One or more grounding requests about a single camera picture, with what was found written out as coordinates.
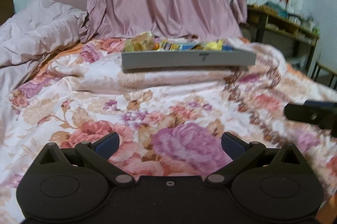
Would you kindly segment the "dark wooden shelf unit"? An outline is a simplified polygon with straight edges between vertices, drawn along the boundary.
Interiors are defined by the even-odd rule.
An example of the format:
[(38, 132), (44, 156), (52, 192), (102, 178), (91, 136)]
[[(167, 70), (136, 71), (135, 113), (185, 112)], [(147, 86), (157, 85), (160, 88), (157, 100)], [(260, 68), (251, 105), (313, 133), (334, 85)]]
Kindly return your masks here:
[(308, 73), (316, 49), (316, 44), (319, 40), (319, 35), (291, 22), (289, 19), (278, 16), (276, 12), (272, 11), (268, 6), (257, 6), (256, 4), (253, 4), (248, 5), (247, 8), (247, 23), (250, 26), (257, 28), (254, 36), (255, 42), (263, 42), (265, 31), (291, 39), (293, 41), (293, 58), (299, 56), (301, 43), (309, 46), (310, 51), (303, 69), (303, 71)]

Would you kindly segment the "wooden headboard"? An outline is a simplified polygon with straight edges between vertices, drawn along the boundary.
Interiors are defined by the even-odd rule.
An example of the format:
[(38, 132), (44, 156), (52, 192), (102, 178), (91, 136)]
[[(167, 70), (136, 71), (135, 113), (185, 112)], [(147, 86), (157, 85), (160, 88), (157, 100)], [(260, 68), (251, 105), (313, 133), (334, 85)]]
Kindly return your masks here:
[(0, 25), (3, 25), (14, 14), (14, 0), (0, 0)]

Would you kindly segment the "pale pink duvet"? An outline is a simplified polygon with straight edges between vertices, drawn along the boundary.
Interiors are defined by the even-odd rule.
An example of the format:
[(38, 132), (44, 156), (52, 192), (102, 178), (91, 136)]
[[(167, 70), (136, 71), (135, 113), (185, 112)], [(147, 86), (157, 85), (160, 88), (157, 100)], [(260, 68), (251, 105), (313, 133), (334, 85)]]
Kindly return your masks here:
[(1, 98), (25, 83), (53, 53), (75, 45), (85, 15), (53, 0), (32, 0), (1, 25)]

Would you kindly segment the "floral quilt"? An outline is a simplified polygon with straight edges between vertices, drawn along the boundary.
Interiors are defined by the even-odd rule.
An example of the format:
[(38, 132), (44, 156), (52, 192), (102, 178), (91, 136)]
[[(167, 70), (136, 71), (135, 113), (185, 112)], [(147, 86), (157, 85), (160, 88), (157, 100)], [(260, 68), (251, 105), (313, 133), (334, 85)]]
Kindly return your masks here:
[(295, 71), (268, 45), (229, 39), (256, 53), (246, 69), (122, 71), (122, 39), (93, 40), (54, 59), (1, 100), (1, 222), (20, 223), (18, 183), (46, 143), (72, 148), (110, 132), (120, 137), (111, 162), (139, 177), (206, 176), (229, 162), (220, 138), (230, 132), (267, 147), (294, 143), (329, 199), (336, 193), (336, 139), (288, 121), (288, 103), (336, 101), (336, 92)]

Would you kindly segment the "grey cardboard box tray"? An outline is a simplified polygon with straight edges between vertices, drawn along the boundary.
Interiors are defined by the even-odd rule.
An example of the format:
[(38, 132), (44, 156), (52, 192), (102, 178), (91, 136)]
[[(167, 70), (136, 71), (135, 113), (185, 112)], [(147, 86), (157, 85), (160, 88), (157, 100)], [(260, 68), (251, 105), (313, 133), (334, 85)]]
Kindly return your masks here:
[(256, 53), (238, 49), (229, 51), (134, 51), (122, 53), (122, 69), (132, 71), (192, 67), (244, 67), (255, 65), (256, 58)]

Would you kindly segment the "blue yellow cartoon bag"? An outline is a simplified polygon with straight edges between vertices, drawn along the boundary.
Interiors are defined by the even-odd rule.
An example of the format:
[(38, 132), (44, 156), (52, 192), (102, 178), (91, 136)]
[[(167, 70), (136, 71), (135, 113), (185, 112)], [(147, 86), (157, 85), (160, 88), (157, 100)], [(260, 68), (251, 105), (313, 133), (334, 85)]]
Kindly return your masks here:
[(201, 51), (232, 51), (231, 46), (224, 44), (223, 39), (218, 39), (211, 42), (170, 42), (164, 40), (156, 43), (155, 50), (157, 51), (186, 51), (186, 50), (201, 50)]

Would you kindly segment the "orange yellow snack packet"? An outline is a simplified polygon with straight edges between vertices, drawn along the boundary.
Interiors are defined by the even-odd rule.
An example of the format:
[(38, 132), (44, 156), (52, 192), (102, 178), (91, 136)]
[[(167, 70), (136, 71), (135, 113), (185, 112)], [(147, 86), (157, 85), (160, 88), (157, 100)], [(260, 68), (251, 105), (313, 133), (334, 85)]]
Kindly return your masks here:
[(141, 33), (133, 38), (127, 39), (124, 43), (124, 52), (152, 51), (159, 48), (159, 43), (150, 32)]

